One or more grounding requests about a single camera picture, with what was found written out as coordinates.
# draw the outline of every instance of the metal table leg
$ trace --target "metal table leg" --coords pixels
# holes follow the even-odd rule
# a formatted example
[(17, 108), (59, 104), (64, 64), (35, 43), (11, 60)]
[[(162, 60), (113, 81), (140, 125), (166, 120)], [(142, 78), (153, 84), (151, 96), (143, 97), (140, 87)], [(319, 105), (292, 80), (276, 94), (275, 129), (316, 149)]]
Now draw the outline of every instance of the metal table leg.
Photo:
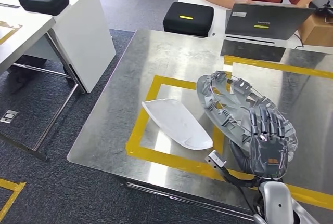
[(69, 99), (74, 94), (74, 92), (79, 88), (82, 93), (85, 93), (85, 88), (83, 85), (76, 77), (75, 72), (71, 68), (70, 65), (67, 64), (65, 60), (65, 58), (61, 53), (61, 50), (58, 48), (58, 45), (57, 41), (52, 38), (52, 31), (50, 30), (49, 32), (46, 33), (45, 36), (48, 41), (48, 43), (52, 47), (52, 49), (59, 57), (59, 59), (61, 61), (61, 63), (68, 71), (69, 76), (66, 74), (63, 74), (60, 72), (54, 72), (54, 71), (50, 71), (42, 68), (37, 68), (37, 67), (32, 67), (30, 65), (23, 65), (23, 64), (13, 64), (16, 67), (20, 67), (20, 68), (25, 68), (25, 69), (29, 69), (29, 70), (34, 70), (34, 71), (39, 71), (39, 72), (43, 72), (54, 76), (59, 76), (59, 77), (63, 77), (63, 78), (69, 78), (75, 82), (74, 87), (72, 88), (71, 92), (68, 95), (68, 97), (62, 104), (56, 113), (55, 115), (51, 119), (51, 121), (48, 125), (48, 127), (42, 134), (42, 136), (38, 140), (38, 142), (34, 146), (34, 148), (29, 148), (28, 146), (26, 146), (24, 144), (22, 144), (20, 142), (16, 141), (7, 134), (2, 133), (0, 131), (0, 139), (4, 140), (7, 143), (11, 144), (13, 146), (16, 146), (17, 148), (20, 148), (21, 150), (23, 150), (28, 154), (33, 155), (38, 159), (40, 159), (42, 161), (46, 162), (48, 160), (48, 157), (43, 154), (41, 154), (38, 152), (39, 147), (43, 143), (43, 141), (46, 138), (46, 136), (50, 132), (50, 130), (54, 125), (54, 123), (57, 121), (57, 119), (63, 112), (63, 110), (66, 107), (66, 105), (69, 101)]
[(48, 160), (48, 157), (46, 155), (43, 155), (43, 154), (39, 153), (39, 152), (35, 151), (33, 149), (31, 149), (31, 148), (29, 148), (28, 146), (22, 144), (20, 142), (15, 141), (13, 138), (11, 138), (11, 137), (10, 137), (10, 136), (8, 136), (7, 134), (2, 133), (1, 131), (0, 131), (0, 139), (1, 140), (4, 140), (4, 141), (5, 141), (7, 143), (11, 144), (13, 146), (20, 148), (21, 150), (23, 150), (23, 151), (25, 151), (25, 152), (26, 152), (28, 154), (32, 155), (32, 156), (36, 157), (38, 159), (40, 159), (40, 160), (42, 160), (43, 162), (46, 162)]

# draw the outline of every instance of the table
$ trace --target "table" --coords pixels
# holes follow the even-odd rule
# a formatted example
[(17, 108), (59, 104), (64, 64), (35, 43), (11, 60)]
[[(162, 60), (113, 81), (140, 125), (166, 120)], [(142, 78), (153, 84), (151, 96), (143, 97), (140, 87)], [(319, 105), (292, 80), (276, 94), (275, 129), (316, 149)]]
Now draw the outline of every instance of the table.
[[(20, 6), (18, 0), (0, 0), (0, 4)], [(88, 93), (94, 89), (116, 55), (100, 0), (69, 0), (69, 6), (53, 19), (55, 22), (51, 33), (79, 83)], [(25, 54), (59, 60), (45, 37), (31, 45)]]
[[(292, 122), (300, 144), (285, 182), (294, 185), (289, 186), (293, 197), (318, 221), (330, 223), (333, 73), (264, 61), (245, 64), (236, 57), (221, 57), (222, 45), (217, 38), (137, 30), (67, 159), (116, 175), (129, 187), (251, 220), (236, 187), (221, 181), (205, 162), (211, 149), (185, 149), (160, 131), (141, 107), (142, 101), (155, 98), (180, 100), (212, 137), (213, 148), (223, 153), (227, 168), (248, 178), (239, 172), (227, 140), (204, 114), (195, 91), (200, 76), (227, 66), (233, 75), (271, 98)], [(298, 52), (305, 60), (317, 55)], [(261, 62), (269, 68), (260, 67)]]
[[(214, 19), (210, 32), (208, 33), (210, 37), (217, 37), (222, 39), (230, 39), (233, 41), (239, 41), (245, 43), (254, 43), (261, 45), (268, 45), (268, 46), (278, 46), (278, 47), (285, 47), (294, 49), (295, 47), (300, 46), (301, 42), (298, 38), (293, 35), (287, 41), (283, 41), (280, 39), (269, 39), (269, 38), (257, 38), (257, 37), (248, 37), (248, 36), (241, 36), (241, 35), (225, 35), (226, 31), (226, 11), (227, 8), (217, 6), (213, 3), (210, 3), (205, 0), (178, 0), (179, 2), (185, 3), (193, 3), (199, 5), (211, 6), (214, 8)], [(257, 2), (258, 4), (275, 4), (275, 3), (266, 3), (266, 2)], [(333, 47), (321, 47), (321, 46), (307, 46), (305, 45), (304, 48), (298, 48), (307, 51), (316, 51), (322, 52), (326, 54), (333, 54)]]
[[(0, 4), (2, 5), (0, 5), (0, 21), (21, 26), (0, 45), (0, 74), (14, 65), (75, 82), (34, 147), (0, 132), (2, 140), (47, 161), (45, 155), (39, 152), (45, 138), (77, 88), (82, 93), (91, 93), (113, 59), (116, 50), (100, 0), (69, 0), (69, 5), (55, 17), (26, 12), (18, 0), (0, 0)], [(67, 74), (14, 63), (23, 54), (60, 60)]]
[[(41, 135), (39, 140), (38, 140), (33, 148), (14, 140), (13, 138), (0, 131), (1, 140), (16, 146), (40, 160), (46, 161), (47, 157), (45, 155), (39, 152), (39, 147), (77, 88), (79, 88), (82, 92), (85, 92), (85, 89), (79, 82), (70, 66), (66, 62), (54, 35), (51, 32), (51, 27), (55, 24), (55, 21), (52, 16), (26, 12), (22, 8), (0, 7), (0, 20), (18, 28), (17, 31), (0, 45), (0, 73), (5, 71), (11, 65), (14, 65), (17, 67), (72, 79), (75, 82), (75, 85), (68, 97), (55, 113), (49, 125)], [(32, 67), (29, 65), (14, 63), (41, 37), (44, 37), (48, 41), (50, 47), (52, 48), (54, 52), (67, 69), (69, 75)]]

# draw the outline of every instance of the metal table surface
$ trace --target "metal table surface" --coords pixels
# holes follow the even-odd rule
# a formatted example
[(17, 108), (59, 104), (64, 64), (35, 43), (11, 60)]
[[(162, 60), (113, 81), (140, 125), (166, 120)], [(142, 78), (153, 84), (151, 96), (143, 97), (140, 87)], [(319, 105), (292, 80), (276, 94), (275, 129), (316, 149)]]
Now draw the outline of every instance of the metal table surface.
[[(137, 188), (152, 188), (155, 193), (171, 190), (208, 208), (222, 212), (227, 211), (221, 207), (230, 208), (239, 213), (229, 214), (246, 219), (249, 212), (241, 194), (205, 162), (211, 149), (183, 148), (159, 130), (141, 107), (142, 101), (155, 98), (180, 100), (212, 137), (214, 148), (223, 153), (228, 169), (241, 178), (251, 178), (239, 172), (227, 140), (203, 113), (195, 91), (199, 77), (224, 66), (270, 98), (292, 122), (299, 146), (285, 182), (295, 200), (319, 222), (331, 223), (333, 73), (310, 69), (301, 61), (300, 67), (291, 66), (298, 62), (291, 53), (310, 63), (316, 59), (316, 53), (305, 51), (286, 50), (285, 59), (291, 58), (287, 63), (291, 65), (253, 60), (245, 64), (237, 57), (224, 57), (224, 61), (220, 56), (222, 44), (215, 38), (137, 31), (67, 159), (125, 178), (129, 185), (137, 183)], [(331, 65), (331, 56), (318, 55), (321, 60), (314, 61), (314, 67), (321, 67), (322, 62)], [(245, 193), (253, 195), (254, 190)]]

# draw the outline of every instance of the yellow tape outline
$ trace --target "yellow tape outline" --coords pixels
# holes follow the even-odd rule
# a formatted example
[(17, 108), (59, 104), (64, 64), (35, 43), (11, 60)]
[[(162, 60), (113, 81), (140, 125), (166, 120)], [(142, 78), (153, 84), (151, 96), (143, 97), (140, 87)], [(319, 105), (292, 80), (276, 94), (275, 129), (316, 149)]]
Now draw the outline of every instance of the yellow tape outline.
[(0, 222), (4, 219), (7, 212), (8, 212), (11, 205), (16, 200), (16, 198), (17, 198), (17, 196), (23, 189), (25, 185), (25, 182), (16, 184), (11, 181), (0, 179), (0, 187), (14, 191), (13, 194), (11, 194), (11, 197), (9, 197), (9, 199), (0, 211)]
[[(298, 68), (295, 68), (295, 67), (293, 67), (293, 70), (298, 70), (303, 72), (303, 69), (299, 70)], [(182, 87), (187, 89), (193, 89), (193, 90), (196, 89), (195, 82), (177, 80), (174, 78), (156, 75), (153, 78), (150, 90), (148, 91), (146, 97), (146, 101), (156, 99), (159, 89), (161, 88), (161, 85), (162, 84)], [(137, 122), (135, 123), (134, 127), (133, 128), (131, 135), (129, 137), (128, 143), (125, 146), (126, 152), (128, 156), (132, 156), (150, 162), (162, 164), (168, 167), (176, 168), (176, 169), (200, 175), (200, 176), (205, 176), (211, 179), (224, 181), (222, 177), (216, 173), (213, 168), (211, 168), (208, 163), (194, 161), (191, 159), (187, 159), (172, 154), (166, 154), (166, 153), (162, 153), (159, 151), (155, 151), (155, 150), (140, 146), (140, 142), (141, 138), (143, 136), (144, 130), (146, 128), (146, 125), (148, 123), (149, 118), (150, 118), (149, 115), (143, 108), (140, 109), (139, 116), (137, 119)], [(214, 143), (213, 147), (214, 149), (217, 149), (218, 152), (221, 154), (223, 151), (224, 134), (221, 133), (217, 128), (214, 127), (214, 129), (213, 129), (212, 139)], [(253, 176), (251, 175), (239, 172), (236, 170), (230, 169), (229, 172), (239, 179), (253, 178)], [(333, 210), (333, 195), (305, 189), (294, 185), (287, 184), (287, 186), (291, 191), (291, 196), (296, 201), (325, 208), (328, 210)]]

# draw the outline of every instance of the gray laptop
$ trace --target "gray laptop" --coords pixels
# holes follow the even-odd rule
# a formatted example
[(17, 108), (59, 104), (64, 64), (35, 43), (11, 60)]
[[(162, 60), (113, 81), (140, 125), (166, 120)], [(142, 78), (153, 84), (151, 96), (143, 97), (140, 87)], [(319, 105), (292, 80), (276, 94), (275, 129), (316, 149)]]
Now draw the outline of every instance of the gray laptop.
[(283, 5), (236, 3), (227, 11), (226, 34), (288, 39), (315, 10)]

